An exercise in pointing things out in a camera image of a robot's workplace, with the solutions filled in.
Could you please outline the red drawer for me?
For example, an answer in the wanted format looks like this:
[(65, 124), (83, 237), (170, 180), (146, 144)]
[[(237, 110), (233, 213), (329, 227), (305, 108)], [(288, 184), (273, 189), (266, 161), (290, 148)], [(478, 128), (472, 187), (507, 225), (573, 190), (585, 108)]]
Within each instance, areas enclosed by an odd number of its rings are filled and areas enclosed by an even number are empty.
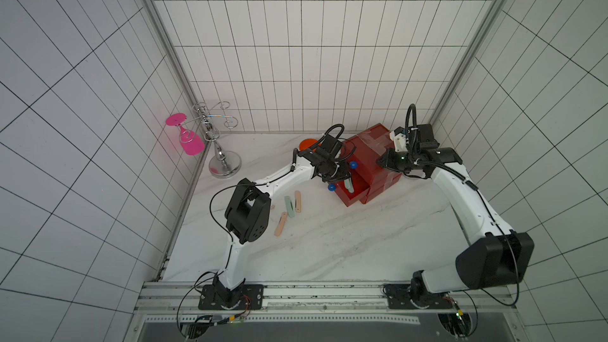
[(354, 170), (351, 171), (352, 192), (350, 192), (343, 181), (336, 183), (335, 193), (346, 207), (362, 200), (367, 195), (370, 185)]
[(371, 135), (364, 137), (353, 136), (346, 143), (348, 150), (355, 147), (354, 154), (348, 161), (355, 161), (358, 164), (356, 172), (370, 185), (370, 188), (376, 189), (386, 186), (387, 182), (393, 181), (399, 177), (398, 173), (381, 167), (377, 160), (384, 155), (387, 147), (393, 146), (393, 141), (388, 134), (374, 139)]

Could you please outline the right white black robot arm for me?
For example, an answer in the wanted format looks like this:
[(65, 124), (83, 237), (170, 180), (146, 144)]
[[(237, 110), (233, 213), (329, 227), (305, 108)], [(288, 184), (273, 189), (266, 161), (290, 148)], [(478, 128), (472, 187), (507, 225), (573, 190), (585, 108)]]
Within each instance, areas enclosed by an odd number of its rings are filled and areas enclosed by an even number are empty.
[(452, 291), (519, 286), (535, 248), (529, 234), (516, 232), (501, 218), (457, 152), (439, 146), (431, 125), (397, 128), (389, 137), (394, 145), (378, 165), (405, 176), (423, 172), (449, 200), (469, 244), (454, 262), (414, 273), (408, 289), (412, 302), (424, 307)]

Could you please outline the mint knife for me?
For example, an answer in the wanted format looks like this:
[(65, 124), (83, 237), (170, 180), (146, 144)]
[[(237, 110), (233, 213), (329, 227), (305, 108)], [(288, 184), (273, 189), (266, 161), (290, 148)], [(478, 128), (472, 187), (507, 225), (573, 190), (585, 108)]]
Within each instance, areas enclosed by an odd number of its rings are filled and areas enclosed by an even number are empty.
[(344, 180), (344, 184), (345, 184), (345, 188), (350, 192), (350, 193), (354, 193), (354, 187), (352, 184), (352, 179), (348, 178), (346, 180)]
[(286, 210), (288, 213), (288, 216), (290, 218), (294, 218), (295, 217), (295, 207), (294, 207), (294, 203), (292, 202), (292, 199), (290, 196), (285, 196), (284, 197), (284, 201), (285, 201), (285, 205), (286, 205)]

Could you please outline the red top drawer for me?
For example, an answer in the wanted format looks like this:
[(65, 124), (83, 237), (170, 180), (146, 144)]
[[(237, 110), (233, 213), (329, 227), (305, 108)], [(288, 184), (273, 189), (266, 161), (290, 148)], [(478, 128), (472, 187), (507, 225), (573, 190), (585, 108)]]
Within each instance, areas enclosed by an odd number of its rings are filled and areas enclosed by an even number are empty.
[(353, 136), (346, 143), (348, 150), (355, 147), (354, 154), (348, 161), (355, 161), (358, 164), (356, 172), (370, 185), (370, 188), (376, 189), (386, 186), (387, 182), (393, 181), (399, 177), (398, 173), (381, 167), (377, 160), (384, 155), (387, 147), (393, 146), (393, 141), (388, 134), (374, 139), (371, 135), (364, 137)]

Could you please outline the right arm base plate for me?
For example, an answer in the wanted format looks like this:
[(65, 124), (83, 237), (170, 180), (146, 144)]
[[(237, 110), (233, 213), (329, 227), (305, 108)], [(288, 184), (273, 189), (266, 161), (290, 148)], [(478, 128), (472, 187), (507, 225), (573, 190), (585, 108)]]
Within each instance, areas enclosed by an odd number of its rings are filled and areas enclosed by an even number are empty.
[(448, 310), (452, 303), (444, 294), (429, 294), (425, 289), (409, 283), (388, 283), (383, 286), (383, 294), (391, 310)]

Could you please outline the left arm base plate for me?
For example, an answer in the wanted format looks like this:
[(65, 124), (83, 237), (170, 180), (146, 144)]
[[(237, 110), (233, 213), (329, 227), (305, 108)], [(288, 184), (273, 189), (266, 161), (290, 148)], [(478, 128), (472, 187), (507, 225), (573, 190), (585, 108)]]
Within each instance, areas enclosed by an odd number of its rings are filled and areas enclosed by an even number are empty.
[(221, 283), (205, 285), (199, 298), (199, 310), (260, 310), (264, 285), (242, 284), (228, 291)]

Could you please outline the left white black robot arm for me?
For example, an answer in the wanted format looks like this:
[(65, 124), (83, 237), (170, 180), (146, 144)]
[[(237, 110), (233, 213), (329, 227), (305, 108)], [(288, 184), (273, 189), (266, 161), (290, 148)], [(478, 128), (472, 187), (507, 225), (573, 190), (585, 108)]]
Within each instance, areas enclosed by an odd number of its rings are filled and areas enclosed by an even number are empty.
[(267, 230), (273, 199), (315, 177), (329, 186), (350, 180), (356, 167), (349, 160), (355, 151), (348, 140), (322, 136), (305, 150), (295, 149), (291, 163), (274, 174), (261, 180), (240, 180), (224, 213), (230, 237), (226, 264), (214, 285), (233, 294), (245, 283), (249, 247)]

